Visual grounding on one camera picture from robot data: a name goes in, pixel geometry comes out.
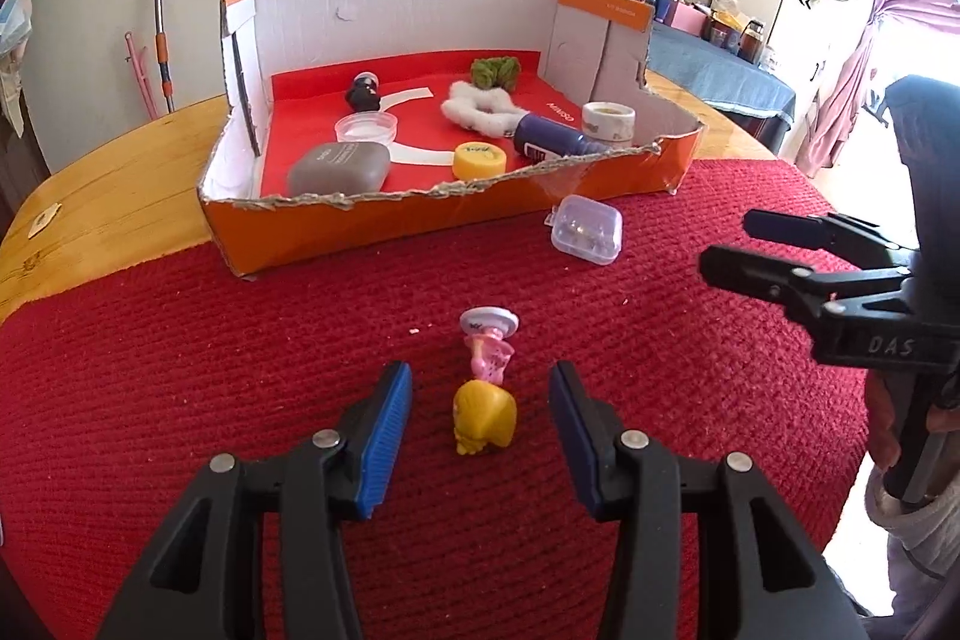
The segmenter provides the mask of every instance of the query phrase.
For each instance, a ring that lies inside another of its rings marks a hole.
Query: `screw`
[[[321,429],[313,435],[313,444],[318,448],[336,448],[340,444],[340,434],[336,429]]]
[[[632,451],[641,451],[650,444],[650,437],[637,429],[627,429],[620,435],[620,442]]]
[[[229,472],[237,466],[237,459],[230,456],[230,453],[220,453],[220,456],[213,456],[210,459],[210,469],[218,475]]]
[[[727,456],[727,466],[734,472],[750,472],[754,468],[754,460],[747,453],[736,451]]]

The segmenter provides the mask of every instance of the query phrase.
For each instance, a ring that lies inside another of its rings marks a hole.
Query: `pink curtain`
[[[797,167],[807,177],[813,177],[824,166],[833,165],[853,130],[867,87],[864,76],[874,39],[884,18],[912,20],[943,33],[960,34],[960,5],[956,0],[874,0],[874,10],[860,44],[844,64],[836,89],[820,108],[815,124],[800,147]]]

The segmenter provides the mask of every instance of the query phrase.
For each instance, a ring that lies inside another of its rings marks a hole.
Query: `bottle label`
[[[558,158],[563,158],[562,155],[558,155],[553,150],[546,150],[539,145],[531,145],[529,142],[524,143],[523,154],[535,164],[539,164],[541,161],[555,161]]]

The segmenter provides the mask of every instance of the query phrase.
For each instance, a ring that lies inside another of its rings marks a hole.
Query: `white tape roll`
[[[637,112],[624,104],[594,101],[584,105],[584,134],[617,148],[628,148],[634,141]]]

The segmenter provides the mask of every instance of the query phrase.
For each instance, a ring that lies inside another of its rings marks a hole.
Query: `red knitted mat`
[[[697,162],[678,196],[613,204],[624,250],[607,268],[556,251],[544,216],[525,215],[256,282],[234,279],[208,244],[25,306],[0,329],[13,576],[59,640],[92,638],[210,456],[287,451],[335,424],[392,359],[414,368],[414,410],[386,504],[344,535],[368,640],[595,636],[616,525],[594,524],[573,495],[546,407],[562,357],[626,424],[676,452],[750,453],[826,544],[864,453],[860,373],[813,365],[779,308],[708,289],[697,273],[712,242],[763,248],[742,234],[746,210],[811,214],[826,202],[785,164]],[[507,370],[520,427],[510,450],[462,458],[450,416],[469,372],[458,319],[485,304],[521,318]],[[694,562],[690,550],[682,637],[695,626]]]

